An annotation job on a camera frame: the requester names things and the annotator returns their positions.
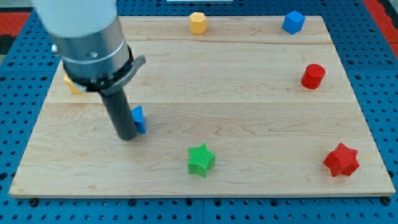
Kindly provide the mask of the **yellow block behind arm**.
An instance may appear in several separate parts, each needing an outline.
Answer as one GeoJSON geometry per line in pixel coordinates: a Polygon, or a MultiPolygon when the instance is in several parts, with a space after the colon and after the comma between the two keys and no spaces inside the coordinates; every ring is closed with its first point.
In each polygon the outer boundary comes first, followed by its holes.
{"type": "Polygon", "coordinates": [[[64,81],[67,84],[67,86],[72,94],[76,94],[76,95],[83,94],[83,92],[75,86],[75,84],[72,82],[72,80],[70,79],[70,77],[68,75],[64,76],[64,81]]]}

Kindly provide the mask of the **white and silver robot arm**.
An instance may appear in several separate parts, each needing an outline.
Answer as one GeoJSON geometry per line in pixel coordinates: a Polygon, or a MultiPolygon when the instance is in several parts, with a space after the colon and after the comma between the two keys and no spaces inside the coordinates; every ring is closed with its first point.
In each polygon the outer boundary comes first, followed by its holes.
{"type": "Polygon", "coordinates": [[[83,91],[111,95],[146,62],[132,56],[115,0],[32,0],[53,40],[52,52],[83,91]]]}

